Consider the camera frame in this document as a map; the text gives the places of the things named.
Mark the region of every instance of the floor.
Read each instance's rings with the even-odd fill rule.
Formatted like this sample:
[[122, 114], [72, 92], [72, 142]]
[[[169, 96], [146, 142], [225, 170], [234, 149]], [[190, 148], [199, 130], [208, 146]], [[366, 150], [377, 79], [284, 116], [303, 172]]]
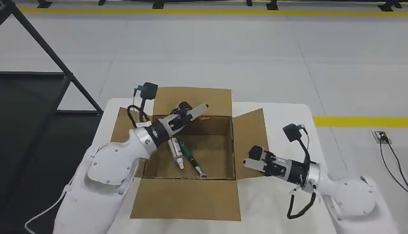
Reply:
[[[22, 2], [21, 6], [31, 3]], [[71, 3], [54, 6], [70, 7]], [[107, 3], [114, 8], [117, 3]], [[208, 3], [166, 8], [208, 8]], [[213, 8], [236, 8], [213, 4]], [[377, 10], [284, 3], [286, 10]], [[145, 4], [123, 4], [118, 8]], [[256, 4], [255, 8], [264, 8]], [[146, 81], [233, 89], [234, 101], [303, 103], [315, 116], [408, 116], [408, 18], [222, 15], [27, 15], [98, 103]], [[13, 18], [0, 27], [1, 71], [59, 71]], [[74, 88], [61, 109], [92, 107]], [[389, 176], [371, 128], [318, 128], [333, 177], [369, 175], [401, 233], [408, 197]], [[408, 175], [408, 132], [385, 129]], [[397, 164], [388, 148], [391, 171]]]

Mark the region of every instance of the open cardboard box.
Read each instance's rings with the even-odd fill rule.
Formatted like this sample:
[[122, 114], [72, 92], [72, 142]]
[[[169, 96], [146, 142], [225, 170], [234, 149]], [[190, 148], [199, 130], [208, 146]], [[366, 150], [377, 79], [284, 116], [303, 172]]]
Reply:
[[[190, 147], [208, 179], [200, 180], [186, 158], [185, 169], [180, 170], [168, 144], [162, 144], [136, 173], [142, 179], [131, 218], [240, 221], [237, 181], [262, 176], [242, 161], [253, 145], [268, 148], [263, 111], [232, 118], [230, 90], [160, 87], [153, 119], [168, 115], [182, 101], [192, 107], [209, 105], [204, 116], [176, 135]], [[131, 128], [126, 109], [121, 108], [111, 141], [125, 142]]]

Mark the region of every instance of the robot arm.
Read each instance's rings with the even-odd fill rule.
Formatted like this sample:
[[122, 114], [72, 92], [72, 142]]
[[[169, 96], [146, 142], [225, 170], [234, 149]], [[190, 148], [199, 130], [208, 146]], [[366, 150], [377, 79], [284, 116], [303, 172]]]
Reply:
[[294, 193], [291, 193], [288, 218], [295, 219], [304, 215], [313, 205], [318, 193], [323, 197], [338, 233], [398, 233], [375, 182], [365, 177], [339, 180], [329, 178], [320, 164], [310, 161], [309, 153], [300, 140], [300, 129], [305, 128], [294, 124], [283, 128], [290, 142], [300, 142], [305, 151], [303, 163], [279, 158], [257, 145], [244, 160], [244, 166], [248, 168], [264, 173], [267, 177], [274, 176], [296, 184], [303, 191], [312, 193], [310, 203], [296, 215], [291, 215], [295, 198]]
[[129, 130], [124, 143], [90, 147], [66, 186], [54, 233], [106, 233], [117, 215], [138, 169], [159, 147], [199, 117], [208, 105], [192, 109], [186, 102], [172, 114]]

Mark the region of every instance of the yellow floor line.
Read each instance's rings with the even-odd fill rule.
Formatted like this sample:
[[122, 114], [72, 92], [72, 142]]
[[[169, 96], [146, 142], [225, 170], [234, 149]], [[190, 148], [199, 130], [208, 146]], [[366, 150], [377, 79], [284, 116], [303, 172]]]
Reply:
[[209, 10], [209, 9], [107, 9], [107, 8], [21, 8], [23, 13], [56, 15], [302, 15], [336, 17], [408, 17], [408, 11], [294, 11], [294, 10]]
[[316, 116], [316, 127], [364, 128], [387, 127], [408, 128], [408, 117], [336, 117]]

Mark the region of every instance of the white table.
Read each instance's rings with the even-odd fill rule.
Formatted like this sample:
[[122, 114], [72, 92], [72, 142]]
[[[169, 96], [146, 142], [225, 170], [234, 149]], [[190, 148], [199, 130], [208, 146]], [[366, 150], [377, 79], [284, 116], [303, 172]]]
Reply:
[[[113, 127], [120, 107], [127, 107], [131, 99], [111, 99], [96, 131], [93, 145], [102, 146], [110, 141]], [[309, 152], [311, 159], [321, 163], [327, 169], [323, 152], [317, 137], [312, 114], [306, 105], [276, 103], [233, 103], [233, 116], [263, 108], [266, 133], [270, 150], [279, 157], [303, 161], [304, 153], [297, 142], [289, 143], [282, 128], [289, 123], [305, 124], [310, 135]], [[147, 114], [153, 111], [153, 102], [145, 107]], [[301, 218], [289, 220], [286, 213], [289, 207], [289, 192], [294, 185], [274, 177], [258, 177], [239, 180], [238, 193], [242, 220], [164, 220], [130, 219], [130, 213], [136, 196], [136, 188], [129, 189], [120, 212], [109, 233], [336, 233], [323, 200], [319, 198], [313, 207]], [[310, 194], [298, 191], [292, 214], [297, 214], [310, 201]]]

